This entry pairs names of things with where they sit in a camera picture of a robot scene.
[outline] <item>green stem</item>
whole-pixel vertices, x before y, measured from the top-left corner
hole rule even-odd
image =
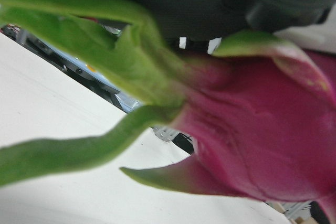
[[[177,108],[143,106],[103,136],[32,140],[2,148],[0,185],[104,164],[128,148],[147,127],[171,122],[178,111]]]

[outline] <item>dragon fruit scale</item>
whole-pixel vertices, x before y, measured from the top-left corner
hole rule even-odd
[[[316,200],[336,224],[335,58],[257,31],[225,38],[212,56],[178,54],[151,14],[127,0],[0,3],[4,24],[78,57],[144,104],[103,136],[0,148],[0,185],[104,164],[163,124],[194,136],[195,154],[125,174],[193,194]],[[114,36],[79,17],[129,25]]]

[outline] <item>pink skin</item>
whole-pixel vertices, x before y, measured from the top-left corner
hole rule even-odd
[[[335,58],[307,54],[335,90]],[[304,201],[335,193],[335,106],[271,59],[207,61],[205,68],[191,64],[200,81],[188,80],[188,102],[172,124],[197,139],[195,155],[204,168],[226,187],[259,200]]]

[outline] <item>white surface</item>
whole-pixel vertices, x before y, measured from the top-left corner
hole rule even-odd
[[[101,134],[123,113],[0,35],[1,146],[42,136]],[[288,223],[266,204],[195,196],[140,185],[118,167],[146,168],[187,156],[150,130],[119,158],[85,172],[31,179],[0,189],[0,223]]]
[[[321,25],[290,27],[276,32],[281,38],[293,41],[302,48],[336,53],[336,6]]]

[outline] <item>dragon fruit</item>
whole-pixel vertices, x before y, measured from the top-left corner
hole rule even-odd
[[[126,0],[0,3],[3,22],[86,61],[145,104],[103,136],[0,149],[0,185],[108,162],[161,123],[194,136],[195,154],[167,167],[121,168],[133,179],[193,194],[316,200],[336,224],[334,58],[256,31],[225,38],[212,56],[177,55],[148,11]],[[114,37],[77,16],[130,25]]]

